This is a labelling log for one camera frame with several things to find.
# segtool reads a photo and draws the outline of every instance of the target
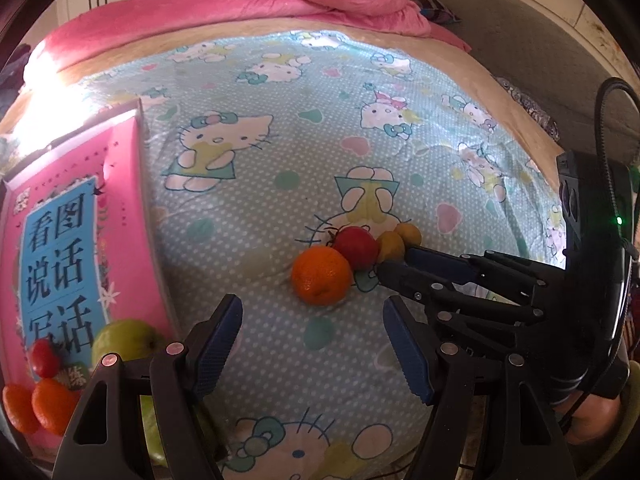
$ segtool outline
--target orange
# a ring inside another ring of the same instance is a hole
[[[74,414],[78,396],[55,379],[42,379],[33,391],[31,405],[42,427],[63,436]]]
[[[2,389],[4,411],[11,425],[20,433],[32,434],[40,424],[31,407],[31,391],[20,384],[8,384]]]
[[[351,267],[331,247],[311,247],[296,258],[291,283],[298,297],[312,305],[331,305],[347,294],[353,283]]]

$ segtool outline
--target small yellow fruit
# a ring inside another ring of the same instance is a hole
[[[378,237],[380,252],[378,263],[385,260],[400,261],[404,258],[404,242],[402,237],[393,231],[385,231]]]
[[[413,224],[398,224],[394,229],[402,238],[406,246],[420,245],[422,243],[422,233]]]

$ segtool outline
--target book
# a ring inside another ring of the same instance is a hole
[[[117,106],[34,153],[0,184],[0,367],[33,389],[27,349],[49,337],[56,379],[82,389],[92,345],[112,320],[135,318],[168,340],[177,323],[154,254],[138,101]],[[60,438],[39,430],[34,452]]]

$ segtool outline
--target light blue bedsheet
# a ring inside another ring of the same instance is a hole
[[[563,264],[558,199],[532,160],[402,52],[293,31],[185,46],[80,84],[96,108],[142,98],[184,331],[226,292],[244,303],[209,403],[232,439],[227,480],[360,478],[415,446],[427,421],[383,328],[390,291],[361,272],[340,305],[306,306],[289,272],[309,245],[348,224],[377,237],[411,222],[437,250]]]

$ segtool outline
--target black chinese character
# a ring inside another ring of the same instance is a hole
[[[82,225],[82,201],[84,193],[58,207],[56,218],[56,238]]]
[[[31,232],[31,252],[35,251],[38,247],[44,247],[49,241],[49,224],[51,224],[51,211],[47,211],[38,218],[33,226]]]
[[[76,300],[66,308],[66,310],[71,312],[71,317],[67,318],[60,322],[60,328],[62,329],[62,335],[65,339],[63,347],[67,352],[71,352],[71,350],[75,350],[76,353],[80,353],[83,346],[91,346],[94,345],[94,334],[91,330],[91,321],[85,321],[82,319],[82,316],[87,316],[91,313],[91,310],[87,307],[84,309],[80,308],[80,304],[85,301],[86,298],[82,295],[78,296]],[[65,309],[62,306],[58,307],[58,311],[60,316],[63,316],[65,313]]]
[[[40,335],[40,332],[51,327],[52,316],[53,316],[53,313],[47,310],[46,314],[43,314],[40,317],[34,317],[33,319],[31,319],[31,321],[29,322],[29,332],[35,332],[34,339],[40,339],[42,337]],[[47,319],[47,322],[45,323],[44,326],[40,326],[40,320],[45,318]]]
[[[82,267],[80,266],[82,258],[76,258],[76,254],[84,251],[82,247],[76,247],[81,241],[80,238],[76,238],[65,249],[55,250],[56,257],[60,258],[53,266],[56,273],[56,288],[60,288],[60,285],[67,288],[70,282],[82,282]]]
[[[29,277],[27,278],[27,296],[29,302],[34,304],[38,297],[44,299],[51,290],[47,283],[47,275],[49,270],[49,262],[43,256],[41,259],[36,260],[34,266],[27,266],[29,271]]]

